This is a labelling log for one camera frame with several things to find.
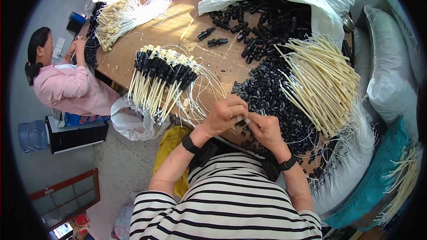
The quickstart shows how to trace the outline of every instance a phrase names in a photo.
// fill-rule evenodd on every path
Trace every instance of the black wristband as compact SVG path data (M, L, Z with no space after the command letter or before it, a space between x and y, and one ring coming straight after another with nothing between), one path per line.
M191 141L191 138L189 137L189 133L182 138L182 145L184 146L185 149L187 149L189 152L193 153L194 155L199 155L203 153L203 150L201 148L198 148L193 144L193 142Z
M294 154L291 154L291 158L287 162L282 162L279 164L279 169L281 171L289 170L296 163L297 157Z

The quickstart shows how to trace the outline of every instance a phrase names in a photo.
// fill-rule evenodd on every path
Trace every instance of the striped shirt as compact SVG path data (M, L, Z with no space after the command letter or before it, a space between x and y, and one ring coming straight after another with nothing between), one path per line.
M243 153L213 157L188 181L179 203L159 191L137 195L130 240L322 238L319 217L296 211L261 163Z

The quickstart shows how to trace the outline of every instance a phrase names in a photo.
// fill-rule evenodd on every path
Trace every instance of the metal ladle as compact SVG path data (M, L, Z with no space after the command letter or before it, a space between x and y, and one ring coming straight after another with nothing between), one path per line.
M353 22L353 20L350 18L348 14L345 14L344 16L341 16L342 22L344 24L344 31L346 33L353 32L356 29L356 26Z

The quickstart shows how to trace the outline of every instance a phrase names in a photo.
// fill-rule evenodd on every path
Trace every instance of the table surface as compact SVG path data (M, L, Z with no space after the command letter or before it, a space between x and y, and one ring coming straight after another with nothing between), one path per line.
M240 43L237 42L236 37L238 34L232 34L230 31L217 28L207 39L200 41L197 38L202 31L213 26L212 20L207 14L199 16L197 10L199 1L201 0L177 0L169 8L172 9L174 7L170 13L176 12L176 14L165 19L157 27L152 28L144 24L131 30L126 38L120 37L112 46L112 51L107 53L100 47L97 51L97 70L122 87L128 88L134 69L136 50L149 44L154 46L178 45L188 55L193 55L196 58L202 57L204 60L203 65L207 67L209 64L207 68L215 74L226 93L230 93L234 82L242 83L249 78L249 71L258 66L259 62L253 61L252 64L246 64L246 60L241 57L241 53L246 45L243 41ZM258 23L259 16L259 13L251 15L246 12L245 21L252 28ZM235 20L230 21L231 26L237 24ZM87 30L88 24L85 24L79 35L86 35ZM208 48L207 40L212 38L228 38L228 44ZM347 39L351 47L351 35L346 34L345 39ZM180 53L182 52L182 50L173 46L166 47L166 49L169 48L175 49ZM195 91L199 90L199 86L200 81L196 81ZM201 82L201 86L207 86L206 80ZM199 95L199 98L205 107L210 109L216 101L215 98L220 99L221 96L215 90L208 87ZM180 116L182 111L175 106L171 114L178 114ZM234 133L228 130L221 136L236 145L240 145L242 141L247 140L249 137L249 134L247 136L240 134L241 131L242 128L237 127ZM312 162L309 165L308 158L303 160L302 167L307 170L307 174L311 173L316 168L317 163Z

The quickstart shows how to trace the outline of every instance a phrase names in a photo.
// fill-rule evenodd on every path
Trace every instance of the wall socket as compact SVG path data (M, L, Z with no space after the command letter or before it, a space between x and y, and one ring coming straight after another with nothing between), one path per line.
M52 58L59 59L59 55L61 55L61 52L62 52L62 49L55 48L55 50L53 51L53 54L52 54Z
M56 43L56 48L62 49L64 47L65 44L65 39L64 38L59 38L58 42Z

